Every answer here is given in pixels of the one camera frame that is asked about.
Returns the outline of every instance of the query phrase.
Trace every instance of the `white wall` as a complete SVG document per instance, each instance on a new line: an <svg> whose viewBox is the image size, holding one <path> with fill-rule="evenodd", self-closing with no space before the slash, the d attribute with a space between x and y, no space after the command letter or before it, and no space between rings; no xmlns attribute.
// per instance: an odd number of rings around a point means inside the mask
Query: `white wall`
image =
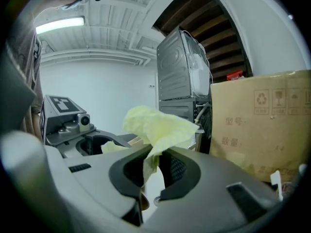
<svg viewBox="0 0 311 233"><path fill-rule="evenodd" d="M91 116L98 129L126 134L123 119L139 105L156 107L156 67L107 61L74 61L42 67L43 95L70 97Z"/></svg>
<svg viewBox="0 0 311 233"><path fill-rule="evenodd" d="M307 45L275 0L220 0L235 23L253 73L311 69Z"/></svg>

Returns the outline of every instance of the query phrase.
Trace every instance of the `cardboard box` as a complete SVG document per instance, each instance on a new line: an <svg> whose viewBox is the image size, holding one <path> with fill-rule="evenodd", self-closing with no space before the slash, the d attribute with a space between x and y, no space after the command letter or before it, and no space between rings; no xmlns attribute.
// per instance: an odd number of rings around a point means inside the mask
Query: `cardboard box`
<svg viewBox="0 0 311 233"><path fill-rule="evenodd" d="M293 71L211 85L210 154L261 181L279 170L291 181L311 149L311 71Z"/></svg>

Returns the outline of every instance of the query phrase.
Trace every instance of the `white ceiling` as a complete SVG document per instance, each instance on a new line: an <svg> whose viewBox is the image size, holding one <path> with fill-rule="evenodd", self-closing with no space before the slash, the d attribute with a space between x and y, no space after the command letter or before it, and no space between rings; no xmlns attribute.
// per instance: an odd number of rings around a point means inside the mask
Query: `white ceiling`
<svg viewBox="0 0 311 233"><path fill-rule="evenodd" d="M46 10L36 26L76 16L84 16L86 24L40 34L42 65L95 58L146 66L164 39L152 26L172 1L87 0L74 9Z"/></svg>

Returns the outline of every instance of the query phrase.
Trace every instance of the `person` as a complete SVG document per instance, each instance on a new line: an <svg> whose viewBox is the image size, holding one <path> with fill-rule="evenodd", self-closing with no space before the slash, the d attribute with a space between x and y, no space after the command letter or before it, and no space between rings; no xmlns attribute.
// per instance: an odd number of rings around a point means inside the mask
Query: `person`
<svg viewBox="0 0 311 233"><path fill-rule="evenodd" d="M35 31L35 18L46 9L71 8L80 1L82 0L30 0L17 16L5 44L9 56L13 59L12 62L15 63L14 66L27 86L35 93L35 99L27 111L20 129L37 136L40 140L42 138L39 113L43 102L39 74L41 43ZM18 6L21 6L20 2L13 4L10 16L14 17Z"/></svg>

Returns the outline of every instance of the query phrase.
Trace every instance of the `recycling symbol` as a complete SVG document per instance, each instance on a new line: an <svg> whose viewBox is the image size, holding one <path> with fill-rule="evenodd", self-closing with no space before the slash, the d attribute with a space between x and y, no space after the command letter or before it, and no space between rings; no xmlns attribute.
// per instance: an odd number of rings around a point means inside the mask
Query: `recycling symbol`
<svg viewBox="0 0 311 233"><path fill-rule="evenodd" d="M263 93L259 93L258 98L256 99L257 103L260 105L264 105L267 102L267 98Z"/></svg>

